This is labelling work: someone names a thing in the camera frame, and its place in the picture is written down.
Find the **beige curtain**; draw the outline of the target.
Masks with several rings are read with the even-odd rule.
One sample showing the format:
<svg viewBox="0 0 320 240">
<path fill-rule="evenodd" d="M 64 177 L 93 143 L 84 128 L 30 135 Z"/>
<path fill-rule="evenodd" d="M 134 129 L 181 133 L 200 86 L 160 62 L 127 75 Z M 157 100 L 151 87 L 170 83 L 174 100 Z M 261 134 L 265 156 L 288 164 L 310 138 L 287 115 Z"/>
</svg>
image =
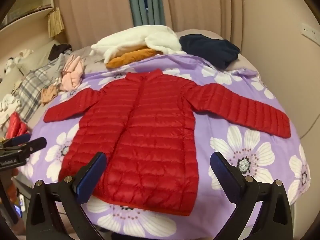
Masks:
<svg viewBox="0 0 320 240">
<path fill-rule="evenodd" d="M 173 31 L 212 31 L 242 45 L 242 0 L 162 0 L 165 25 Z M 74 49 L 134 27 L 129 0 L 54 0 L 65 38 Z"/>
</svg>

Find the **black garment by pillow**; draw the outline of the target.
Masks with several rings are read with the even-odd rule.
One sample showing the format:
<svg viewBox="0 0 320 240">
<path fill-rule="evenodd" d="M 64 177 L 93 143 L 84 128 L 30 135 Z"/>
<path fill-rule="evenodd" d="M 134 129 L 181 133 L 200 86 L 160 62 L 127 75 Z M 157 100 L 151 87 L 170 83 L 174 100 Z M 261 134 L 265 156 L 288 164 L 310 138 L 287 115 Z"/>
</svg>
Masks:
<svg viewBox="0 0 320 240">
<path fill-rule="evenodd" d="M 54 44 L 50 50 L 48 60 L 53 61 L 57 57 L 59 57 L 60 54 L 63 54 L 67 50 L 71 50 L 72 46 L 67 43 L 63 44 Z"/>
</svg>

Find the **red quilted down jacket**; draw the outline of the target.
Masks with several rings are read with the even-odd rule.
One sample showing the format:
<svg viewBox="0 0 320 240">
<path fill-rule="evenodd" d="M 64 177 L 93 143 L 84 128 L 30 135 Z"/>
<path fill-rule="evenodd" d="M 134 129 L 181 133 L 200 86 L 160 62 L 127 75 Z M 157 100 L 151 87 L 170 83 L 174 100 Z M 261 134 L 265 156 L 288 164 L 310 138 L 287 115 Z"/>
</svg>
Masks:
<svg viewBox="0 0 320 240">
<path fill-rule="evenodd" d="M 44 122 L 79 116 L 79 129 L 59 179 L 75 174 L 98 152 L 108 160 L 94 195 L 116 205 L 188 216 L 199 172 L 195 112 L 281 138 L 291 135 L 285 113 L 223 85 L 204 86 L 160 69 L 128 73 L 100 90 L 86 88 L 49 108 Z"/>
</svg>

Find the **teal curtain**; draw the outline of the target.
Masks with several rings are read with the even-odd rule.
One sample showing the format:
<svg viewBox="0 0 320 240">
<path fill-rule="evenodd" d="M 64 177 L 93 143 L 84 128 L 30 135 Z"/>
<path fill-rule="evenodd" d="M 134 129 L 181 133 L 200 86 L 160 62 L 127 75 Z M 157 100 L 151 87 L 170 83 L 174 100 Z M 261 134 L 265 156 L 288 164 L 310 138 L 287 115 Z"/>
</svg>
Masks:
<svg viewBox="0 0 320 240">
<path fill-rule="evenodd" d="M 129 0 L 134 26 L 165 25 L 162 0 Z"/>
</svg>

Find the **navy blue folded garment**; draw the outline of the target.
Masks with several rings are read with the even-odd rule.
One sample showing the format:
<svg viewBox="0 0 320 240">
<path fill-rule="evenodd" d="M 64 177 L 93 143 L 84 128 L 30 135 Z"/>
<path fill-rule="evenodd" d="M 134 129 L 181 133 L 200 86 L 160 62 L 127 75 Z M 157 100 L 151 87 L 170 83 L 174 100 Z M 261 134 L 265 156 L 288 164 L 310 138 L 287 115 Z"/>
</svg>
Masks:
<svg viewBox="0 0 320 240">
<path fill-rule="evenodd" d="M 222 70 L 236 61 L 240 54 L 240 49 L 228 40 L 212 39 L 202 34 L 181 36 L 179 42 L 187 54 L 201 57 Z"/>
</svg>

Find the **white wall shelf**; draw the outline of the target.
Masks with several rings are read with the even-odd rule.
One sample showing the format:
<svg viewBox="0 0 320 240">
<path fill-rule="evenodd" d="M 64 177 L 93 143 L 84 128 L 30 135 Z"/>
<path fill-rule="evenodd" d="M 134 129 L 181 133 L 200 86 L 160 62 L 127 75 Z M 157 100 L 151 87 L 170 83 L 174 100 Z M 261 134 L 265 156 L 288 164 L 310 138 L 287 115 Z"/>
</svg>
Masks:
<svg viewBox="0 0 320 240">
<path fill-rule="evenodd" d="M 1 22 L 1 29 L 33 13 L 53 9 L 53 0 L 16 0 Z"/>
</svg>

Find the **white wall power strip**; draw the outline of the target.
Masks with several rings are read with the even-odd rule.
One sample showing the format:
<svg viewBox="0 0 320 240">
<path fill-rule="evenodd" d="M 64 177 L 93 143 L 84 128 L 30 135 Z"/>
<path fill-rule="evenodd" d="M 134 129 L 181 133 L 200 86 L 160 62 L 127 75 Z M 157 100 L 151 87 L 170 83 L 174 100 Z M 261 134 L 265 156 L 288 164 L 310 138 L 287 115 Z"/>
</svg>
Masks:
<svg viewBox="0 0 320 240">
<path fill-rule="evenodd" d="M 320 46 L 320 33 L 316 29 L 302 23 L 301 34 Z"/>
</svg>

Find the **purple floral bed sheet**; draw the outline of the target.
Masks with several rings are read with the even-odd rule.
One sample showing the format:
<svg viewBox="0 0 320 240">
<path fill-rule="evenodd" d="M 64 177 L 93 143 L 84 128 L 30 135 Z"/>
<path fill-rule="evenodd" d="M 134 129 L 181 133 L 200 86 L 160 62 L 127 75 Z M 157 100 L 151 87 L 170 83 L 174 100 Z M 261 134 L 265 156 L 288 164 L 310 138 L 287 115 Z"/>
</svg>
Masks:
<svg viewBox="0 0 320 240">
<path fill-rule="evenodd" d="M 220 72 L 203 59 L 190 55 L 156 56 L 119 69 L 86 74 L 78 90 L 61 94 L 50 108 L 86 88 L 100 90 L 128 73 L 149 73 L 156 69 L 165 75 L 179 76 L 201 86 L 218 83 L 240 96 L 284 112 L 255 72 L 245 69 Z M 44 122 L 44 116 L 34 127 L 32 137 L 45 137 L 47 146 L 34 153 L 21 172 L 32 182 L 41 179 L 52 183 L 60 180 L 62 161 L 79 129 L 80 117 Z M 194 117 L 199 184 L 190 215 L 172 215 L 110 204 L 93 193 L 84 209 L 94 224 L 117 233 L 153 239 L 215 236 L 231 215 L 234 205 L 228 201 L 210 167 L 210 156 L 214 152 L 220 152 L 244 176 L 252 176 L 258 182 L 281 180 L 290 203 L 294 203 L 309 188 L 310 169 L 292 122 L 290 137 L 281 138 L 233 124 L 212 113 L 195 112 Z"/>
</svg>

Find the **white fleece garment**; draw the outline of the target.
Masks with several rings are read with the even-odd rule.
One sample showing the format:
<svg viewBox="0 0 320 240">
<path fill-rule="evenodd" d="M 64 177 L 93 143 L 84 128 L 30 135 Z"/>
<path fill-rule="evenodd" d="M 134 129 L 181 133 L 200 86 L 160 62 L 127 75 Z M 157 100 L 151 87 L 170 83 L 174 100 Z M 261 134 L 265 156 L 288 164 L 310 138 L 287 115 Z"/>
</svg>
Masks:
<svg viewBox="0 0 320 240">
<path fill-rule="evenodd" d="M 167 54 L 184 54 L 176 33 L 165 25 L 140 25 L 99 40 L 91 45 L 90 55 L 99 55 L 108 63 L 115 57 L 147 47 Z"/>
</svg>

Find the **beige tassel bundle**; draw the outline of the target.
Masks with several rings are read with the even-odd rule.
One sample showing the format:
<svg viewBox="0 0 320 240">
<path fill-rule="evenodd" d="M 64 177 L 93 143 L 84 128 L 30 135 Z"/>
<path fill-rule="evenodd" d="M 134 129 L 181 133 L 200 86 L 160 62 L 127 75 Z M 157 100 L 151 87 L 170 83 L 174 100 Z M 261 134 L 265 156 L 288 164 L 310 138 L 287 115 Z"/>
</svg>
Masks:
<svg viewBox="0 0 320 240">
<path fill-rule="evenodd" d="M 60 9 L 57 7 L 48 15 L 48 35 L 55 37 L 65 29 Z"/>
</svg>

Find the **tan small garment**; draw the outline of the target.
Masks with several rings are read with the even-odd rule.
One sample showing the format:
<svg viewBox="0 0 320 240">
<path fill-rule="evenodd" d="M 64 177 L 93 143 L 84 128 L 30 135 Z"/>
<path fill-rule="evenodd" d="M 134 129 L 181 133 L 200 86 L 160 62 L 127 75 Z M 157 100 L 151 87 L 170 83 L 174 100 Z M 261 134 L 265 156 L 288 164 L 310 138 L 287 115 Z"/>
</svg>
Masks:
<svg viewBox="0 0 320 240">
<path fill-rule="evenodd" d="M 41 90 L 41 103 L 46 105 L 55 99 L 58 95 L 58 88 L 55 85 L 50 85 L 47 88 Z"/>
</svg>

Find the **orange folded garment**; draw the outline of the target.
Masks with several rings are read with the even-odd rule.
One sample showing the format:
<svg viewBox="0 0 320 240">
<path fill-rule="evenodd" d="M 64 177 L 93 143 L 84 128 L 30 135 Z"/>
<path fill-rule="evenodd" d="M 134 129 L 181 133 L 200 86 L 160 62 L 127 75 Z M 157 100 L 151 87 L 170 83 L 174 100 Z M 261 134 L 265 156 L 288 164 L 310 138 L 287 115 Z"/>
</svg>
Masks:
<svg viewBox="0 0 320 240">
<path fill-rule="evenodd" d="M 127 52 L 121 56 L 115 57 L 105 64 L 106 68 L 119 68 L 127 64 L 142 61 L 150 57 L 162 55 L 161 51 L 156 51 L 147 47 L 140 48 L 139 50 Z"/>
</svg>

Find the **pink garment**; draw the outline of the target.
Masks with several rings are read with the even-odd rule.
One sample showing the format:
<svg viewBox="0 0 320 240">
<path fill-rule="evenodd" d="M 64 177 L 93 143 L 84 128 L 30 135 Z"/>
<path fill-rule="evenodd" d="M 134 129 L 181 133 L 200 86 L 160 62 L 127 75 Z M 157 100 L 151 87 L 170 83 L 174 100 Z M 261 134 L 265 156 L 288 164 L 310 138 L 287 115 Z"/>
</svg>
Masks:
<svg viewBox="0 0 320 240">
<path fill-rule="evenodd" d="M 81 85 L 83 72 L 84 65 L 82 58 L 71 55 L 62 70 L 60 90 L 63 92 L 76 90 Z"/>
</svg>

